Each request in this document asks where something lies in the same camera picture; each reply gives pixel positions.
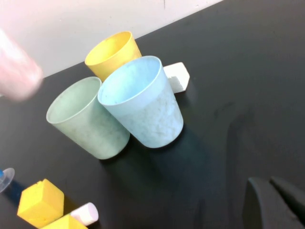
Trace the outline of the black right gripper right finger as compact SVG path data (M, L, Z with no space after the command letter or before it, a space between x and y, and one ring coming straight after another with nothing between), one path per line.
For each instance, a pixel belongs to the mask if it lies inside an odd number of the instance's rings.
M305 192L280 177L271 177L269 181L282 199L299 218L305 220Z

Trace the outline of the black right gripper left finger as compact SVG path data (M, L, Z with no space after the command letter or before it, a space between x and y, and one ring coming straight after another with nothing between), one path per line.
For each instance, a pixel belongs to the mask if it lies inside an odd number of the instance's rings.
M258 177L247 180L243 225L245 229L303 229L305 221L292 212L269 182Z

